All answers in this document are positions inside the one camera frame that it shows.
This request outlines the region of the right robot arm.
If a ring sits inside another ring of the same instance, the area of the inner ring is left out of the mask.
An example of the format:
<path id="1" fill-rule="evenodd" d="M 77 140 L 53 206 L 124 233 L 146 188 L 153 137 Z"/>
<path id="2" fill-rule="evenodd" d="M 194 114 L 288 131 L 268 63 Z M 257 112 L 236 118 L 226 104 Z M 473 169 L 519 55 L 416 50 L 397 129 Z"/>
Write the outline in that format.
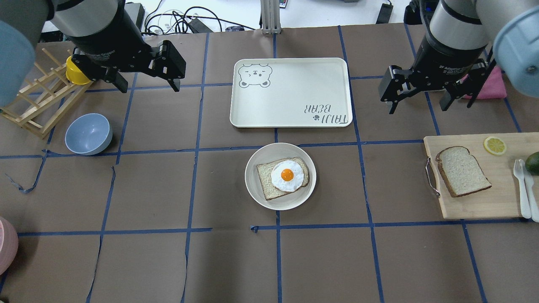
<path id="1" fill-rule="evenodd" d="M 537 0 L 412 1 L 412 14 L 425 36 L 408 69 L 391 65 L 379 85 L 389 113 L 420 92 L 445 90 L 440 107 L 470 96 L 472 106 L 493 69 L 499 66 L 521 94 L 538 96 Z"/>

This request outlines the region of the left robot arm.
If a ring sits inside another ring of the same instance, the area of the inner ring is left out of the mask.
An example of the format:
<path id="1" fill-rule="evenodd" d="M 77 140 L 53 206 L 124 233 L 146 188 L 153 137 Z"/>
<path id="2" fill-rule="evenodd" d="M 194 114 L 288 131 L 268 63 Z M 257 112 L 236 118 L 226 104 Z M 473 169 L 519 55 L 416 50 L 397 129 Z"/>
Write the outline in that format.
<path id="1" fill-rule="evenodd" d="M 89 80 L 103 80 L 125 93 L 123 73 L 167 80 L 179 91 L 186 61 L 173 43 L 148 45 L 123 0 L 2 0 L 0 2 L 0 104 L 14 101 L 35 62 L 35 47 L 50 21 L 73 44 L 71 61 Z"/>

